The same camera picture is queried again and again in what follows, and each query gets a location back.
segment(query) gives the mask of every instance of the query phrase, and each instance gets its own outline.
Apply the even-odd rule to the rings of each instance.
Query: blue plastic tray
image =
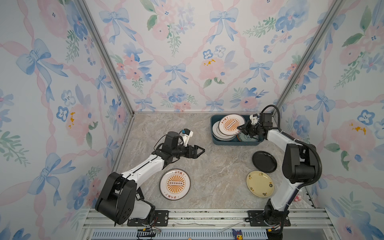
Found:
[[[214,133],[212,132],[212,127],[213,125],[217,122],[220,121],[223,117],[226,115],[213,115],[211,117],[211,136],[212,136],[212,141],[216,145],[225,145],[225,146],[257,146],[259,145],[262,141],[260,142],[240,142],[240,140],[237,138],[237,136],[232,139],[231,141],[220,141],[215,138]],[[242,115],[245,121],[249,120],[249,115]]]

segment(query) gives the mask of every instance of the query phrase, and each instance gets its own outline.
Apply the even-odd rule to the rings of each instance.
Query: gray marble surface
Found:
[[[247,174],[257,170],[252,164],[256,151],[271,153],[278,162],[277,170],[268,174],[275,192],[284,179],[281,171],[284,152],[275,144],[263,141],[258,146],[218,146],[212,141],[210,118],[213,114],[136,114],[127,146],[122,155],[117,172],[122,173],[138,165],[151,154],[153,146],[168,131],[179,132],[188,128],[194,132],[190,145],[205,148],[205,153],[197,159],[181,158],[150,177],[141,188],[145,200],[156,208],[264,208],[268,198],[253,195],[246,184]],[[162,175],[171,169],[184,170],[191,179],[189,193],[182,199],[171,201],[164,198],[159,190]],[[312,208],[306,192],[299,193],[302,200],[293,202],[292,208]]]

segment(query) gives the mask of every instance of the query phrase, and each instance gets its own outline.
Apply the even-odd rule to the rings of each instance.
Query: white robotic arm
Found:
[[[257,135],[260,140],[271,141],[285,151],[282,170],[286,180],[282,182],[275,195],[268,200],[262,216],[257,218],[258,221],[265,221],[270,225],[275,224],[276,219],[281,219],[278,220],[278,223],[280,221],[280,231],[282,231],[285,217],[289,213],[288,207],[300,188],[313,184],[320,178],[321,161],[313,145],[294,139],[281,131],[279,123],[278,127],[273,127],[272,114],[263,113],[263,111],[260,115],[251,115],[250,120],[239,126],[238,129],[251,137]],[[144,219],[145,222],[151,224],[154,219],[155,206],[140,199],[141,184],[167,165],[174,163],[173,158],[195,159],[205,152],[205,149],[197,145],[194,147],[188,145],[188,141],[193,135],[192,131],[183,129],[181,133],[180,136],[180,133],[168,132],[164,143],[161,143],[144,162],[122,174],[111,173],[101,191],[95,209],[115,221],[115,224],[123,224],[129,218]]]
[[[278,126],[273,127],[272,113],[264,113],[268,107],[274,107],[278,114]],[[259,140],[266,139],[276,144],[285,152],[282,171],[285,180],[279,186],[274,196],[268,200],[264,212],[246,222],[256,219],[256,222],[265,222],[269,226],[279,225],[279,231],[271,234],[281,234],[288,208],[296,197],[298,191],[307,185],[314,184],[320,179],[322,165],[315,146],[293,138],[280,129],[280,112],[275,105],[268,105],[262,112],[250,116],[244,125],[238,127],[250,137],[258,136]]]
[[[173,158],[195,159],[205,152],[205,149],[197,145],[194,147],[188,145],[193,135],[192,131],[183,129],[180,133],[168,132],[164,143],[159,144],[144,162],[131,170],[122,174],[111,173],[103,186],[95,209],[115,221],[115,224],[123,224],[129,218],[144,219],[144,222],[152,223],[155,206],[140,199],[141,184],[167,165],[174,163]]]

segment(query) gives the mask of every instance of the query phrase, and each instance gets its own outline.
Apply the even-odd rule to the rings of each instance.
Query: orange sunburst logo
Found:
[[[185,180],[180,175],[173,175],[168,178],[167,188],[171,193],[177,194],[183,191],[185,187]]]
[[[224,129],[229,132],[237,130],[238,126],[240,126],[240,122],[237,119],[228,119],[224,122]]]

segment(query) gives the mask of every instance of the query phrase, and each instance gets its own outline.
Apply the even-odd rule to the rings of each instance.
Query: small figurine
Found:
[[[236,231],[235,229],[232,229],[232,234],[235,237],[235,239],[243,240],[243,233],[241,232],[241,230]]]

